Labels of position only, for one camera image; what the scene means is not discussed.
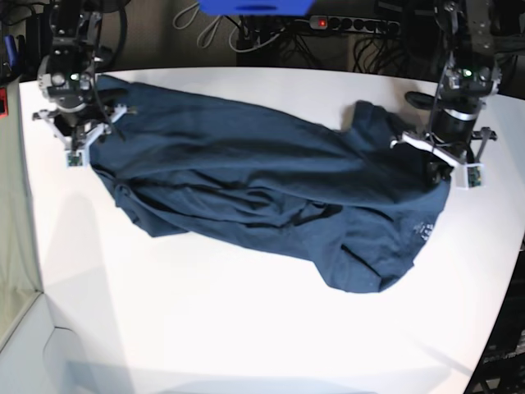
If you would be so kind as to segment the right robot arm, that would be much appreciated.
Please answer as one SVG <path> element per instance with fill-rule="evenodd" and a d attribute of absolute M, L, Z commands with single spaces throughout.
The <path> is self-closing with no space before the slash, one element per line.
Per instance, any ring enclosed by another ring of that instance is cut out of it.
<path fill-rule="evenodd" d="M 97 74 L 114 63 L 126 42 L 126 1 L 58 1 L 51 14 L 51 49 L 40 63 L 37 82 L 56 106 L 32 118 L 43 121 L 63 145 L 70 167 L 89 163 L 92 144 L 116 131 L 115 123 L 131 113 L 120 100 L 123 88 L 100 90 Z M 116 11 L 120 35 L 116 50 L 100 44 L 103 15 Z"/>

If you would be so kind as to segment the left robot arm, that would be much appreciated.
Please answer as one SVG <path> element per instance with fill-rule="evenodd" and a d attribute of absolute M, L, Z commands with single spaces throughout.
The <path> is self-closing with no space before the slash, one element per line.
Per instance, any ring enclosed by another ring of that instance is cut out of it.
<path fill-rule="evenodd" d="M 471 190 L 484 185 L 482 151 L 497 138 L 488 126 L 475 128 L 503 79 L 497 57 L 522 55 L 524 38 L 494 33 L 492 1 L 436 1 L 434 16 L 440 30 L 437 62 L 442 66 L 436 92 L 404 96 L 412 107 L 427 111 L 429 119 L 423 128 L 406 130 L 390 144 L 408 144 L 431 154 L 428 168 L 434 182 L 452 176 L 458 188 Z"/>

